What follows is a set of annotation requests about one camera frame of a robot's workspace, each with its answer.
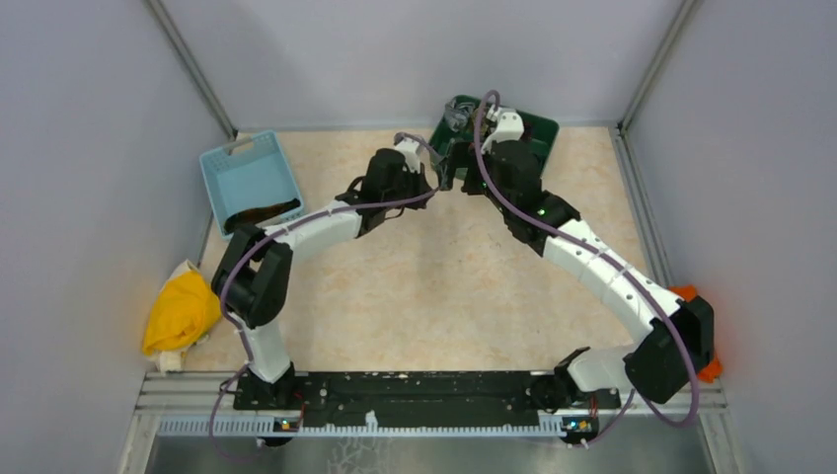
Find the brown blue floral tie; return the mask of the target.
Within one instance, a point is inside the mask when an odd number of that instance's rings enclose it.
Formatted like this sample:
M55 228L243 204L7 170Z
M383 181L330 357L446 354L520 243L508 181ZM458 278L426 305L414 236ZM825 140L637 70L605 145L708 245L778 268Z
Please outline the brown blue floral tie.
M258 224L282 214L298 209L302 205L299 198L294 198L284 202L278 202L269 206L254 207L250 209L241 210L229 216L222 224L222 230L225 234L233 233L237 228L245 224Z

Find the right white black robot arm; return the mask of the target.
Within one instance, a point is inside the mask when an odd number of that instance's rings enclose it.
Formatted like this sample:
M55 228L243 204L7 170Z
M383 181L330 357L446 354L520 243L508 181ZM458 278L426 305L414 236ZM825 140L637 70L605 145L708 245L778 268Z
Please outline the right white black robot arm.
M580 407L594 391L617 389L657 407L682 388L697 388L715 356L708 301L687 299L620 257L575 207L543 188L540 160L526 142L458 140L446 157L453 169L465 170L464 193L489 198L516 240L575 277L632 338L627 346L582 348L562 360L556 368L562 403Z

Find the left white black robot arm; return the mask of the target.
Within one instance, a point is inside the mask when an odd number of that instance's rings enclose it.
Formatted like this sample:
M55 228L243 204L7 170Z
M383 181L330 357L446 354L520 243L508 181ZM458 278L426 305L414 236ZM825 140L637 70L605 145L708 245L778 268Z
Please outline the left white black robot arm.
M246 224L234 231L211 288L242 341L243 371L257 379L257 394L270 407L284 408L296 394L278 321L293 265L368 234L395 211L424 209L436 193L419 157L424 147L405 137L377 150L365 174L322 209L268 228Z

